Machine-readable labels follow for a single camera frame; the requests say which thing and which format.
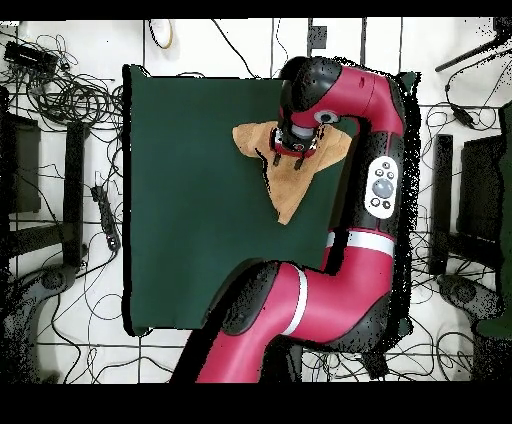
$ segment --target red robot arm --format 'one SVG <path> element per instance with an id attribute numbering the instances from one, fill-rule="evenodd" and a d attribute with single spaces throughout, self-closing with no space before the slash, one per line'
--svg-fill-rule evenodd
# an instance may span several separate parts
<path id="1" fill-rule="evenodd" d="M 277 155 L 304 160 L 314 150 L 321 124 L 342 116 L 364 118 L 370 125 L 358 140 L 343 231 L 337 231 L 346 238 L 335 240 L 329 233 L 320 271 L 275 261 L 253 266 L 197 382 L 257 382 L 265 348 L 278 335 L 363 352 L 386 326 L 404 152 L 405 111 L 398 86 L 325 58 L 292 59 L 282 78 L 278 131 L 271 140 Z M 342 260 L 328 274 L 324 267 L 337 242 L 345 246 Z"/>

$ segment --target floor tile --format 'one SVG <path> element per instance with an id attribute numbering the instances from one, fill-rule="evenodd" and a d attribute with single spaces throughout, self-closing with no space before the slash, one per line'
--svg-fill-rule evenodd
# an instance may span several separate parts
<path id="1" fill-rule="evenodd" d="M 141 383 L 169 381 L 181 352 L 182 349 L 142 348 Z"/>
<path id="2" fill-rule="evenodd" d="M 217 19 L 216 22 L 250 71 L 268 78 L 272 20 Z M 201 72 L 207 77 L 252 78 L 210 19 L 171 19 L 171 24 L 173 42 L 166 50 L 153 42 L 146 24 L 144 66 L 151 75 Z"/>
<path id="3" fill-rule="evenodd" d="M 340 56 L 360 63 L 361 18 L 314 18 L 313 25 L 327 26 L 327 46 L 313 50 L 312 56 Z"/>
<path id="4" fill-rule="evenodd" d="M 76 21 L 28 21 L 25 32 L 27 41 L 55 49 L 52 37 L 60 34 L 61 49 L 69 56 L 74 74 L 89 74 L 96 78 L 113 78 L 116 85 L 122 83 L 121 69 L 124 64 L 142 63 L 141 21 L 126 20 L 76 20 Z"/>
<path id="5" fill-rule="evenodd" d="M 442 72 L 435 72 L 437 66 L 492 40 L 495 33 L 491 29 L 491 18 L 404 18 L 402 68 L 422 73 L 418 88 L 421 104 L 446 101 L 444 87 L 450 76 L 491 54 L 480 54 Z M 512 44 L 508 43 L 498 51 L 511 47 Z M 450 100 L 459 105 L 483 105 L 511 59 L 508 54 L 458 74 L 450 84 Z M 502 106 L 510 101 L 511 75 L 509 67 L 488 105 Z"/>
<path id="6" fill-rule="evenodd" d="M 400 18 L 367 18 L 366 63 L 370 69 L 397 74 L 400 64 Z"/>
<path id="7" fill-rule="evenodd" d="M 307 55 L 307 35 L 307 18 L 274 19 L 274 78 L 289 59 Z"/>

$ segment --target green mat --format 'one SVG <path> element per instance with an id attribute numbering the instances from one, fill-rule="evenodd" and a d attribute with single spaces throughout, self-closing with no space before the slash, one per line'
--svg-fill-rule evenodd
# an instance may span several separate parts
<path id="1" fill-rule="evenodd" d="M 281 81 L 130 74 L 132 327 L 200 328 L 249 258 L 319 267 L 343 163 L 315 175 L 283 226 L 261 161 L 232 139 L 239 124 L 277 119 Z"/>

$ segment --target round button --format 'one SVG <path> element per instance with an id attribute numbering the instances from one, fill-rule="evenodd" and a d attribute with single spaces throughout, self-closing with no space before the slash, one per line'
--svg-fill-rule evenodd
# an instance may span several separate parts
<path id="1" fill-rule="evenodd" d="M 373 183 L 372 191 L 382 199 L 388 199 L 393 194 L 393 184 L 384 178 L 379 178 Z"/>

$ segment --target brown towel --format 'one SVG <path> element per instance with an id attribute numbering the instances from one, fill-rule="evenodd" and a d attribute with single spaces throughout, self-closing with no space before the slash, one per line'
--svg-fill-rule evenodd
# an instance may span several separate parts
<path id="1" fill-rule="evenodd" d="M 304 160 L 301 168 L 293 167 L 296 157 L 283 155 L 278 166 L 273 165 L 274 152 L 270 149 L 270 132 L 276 121 L 263 124 L 243 124 L 233 128 L 233 139 L 245 156 L 264 156 L 267 160 L 267 180 L 270 199 L 277 210 L 278 222 L 288 224 L 315 172 L 327 168 L 347 155 L 352 139 L 348 134 L 325 125 L 324 136 L 319 140 L 315 154 Z"/>

